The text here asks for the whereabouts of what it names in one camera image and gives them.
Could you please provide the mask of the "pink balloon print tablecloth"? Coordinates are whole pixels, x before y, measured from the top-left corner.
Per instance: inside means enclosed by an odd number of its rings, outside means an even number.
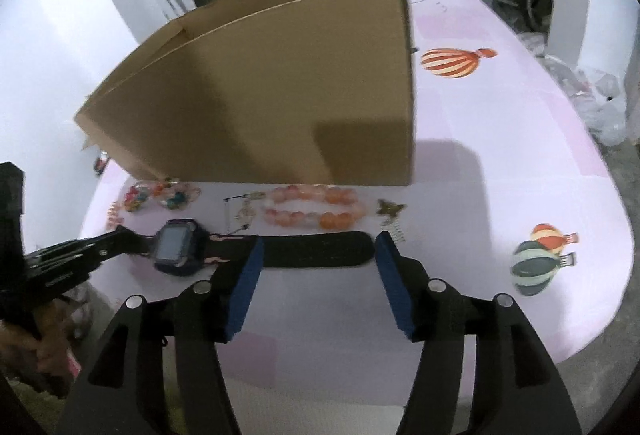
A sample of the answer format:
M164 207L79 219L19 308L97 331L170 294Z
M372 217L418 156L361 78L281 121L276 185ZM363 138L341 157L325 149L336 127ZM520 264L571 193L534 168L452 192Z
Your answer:
M462 293L514 295L564 363L612 322L634 237L613 178L561 88L481 0L407 0L413 88L405 186L188 182L181 210L215 233L303 236L330 218L386 231L378 199L404 203L403 255ZM112 157L102 209L135 177Z

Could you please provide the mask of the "black smart watch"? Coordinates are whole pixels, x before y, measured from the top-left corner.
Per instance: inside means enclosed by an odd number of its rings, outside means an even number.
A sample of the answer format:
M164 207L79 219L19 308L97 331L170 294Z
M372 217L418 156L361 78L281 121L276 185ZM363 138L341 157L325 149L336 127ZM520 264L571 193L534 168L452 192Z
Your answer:
M155 235L119 225L105 236L106 255L139 255L162 273L191 276L206 265L244 262L262 246L262 266L274 269L343 268L367 264L374 255L370 235L361 231L303 236L246 236L209 233L192 218L172 219Z

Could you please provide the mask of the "brown cardboard box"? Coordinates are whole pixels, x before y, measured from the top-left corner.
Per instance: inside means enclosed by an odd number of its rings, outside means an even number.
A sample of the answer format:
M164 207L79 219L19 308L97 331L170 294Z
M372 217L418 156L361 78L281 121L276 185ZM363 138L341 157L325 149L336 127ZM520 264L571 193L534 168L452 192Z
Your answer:
M145 180L405 186L407 0L215 0L159 28L76 123Z

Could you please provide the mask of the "gold butterfly hair clip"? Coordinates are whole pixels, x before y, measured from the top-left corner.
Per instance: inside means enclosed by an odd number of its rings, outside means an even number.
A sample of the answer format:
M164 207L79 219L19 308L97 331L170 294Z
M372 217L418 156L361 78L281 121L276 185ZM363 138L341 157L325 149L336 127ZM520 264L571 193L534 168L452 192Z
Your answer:
M405 242L405 235L399 225L399 215L407 206L385 199L378 199L376 214L382 218L381 227L390 234L395 242Z

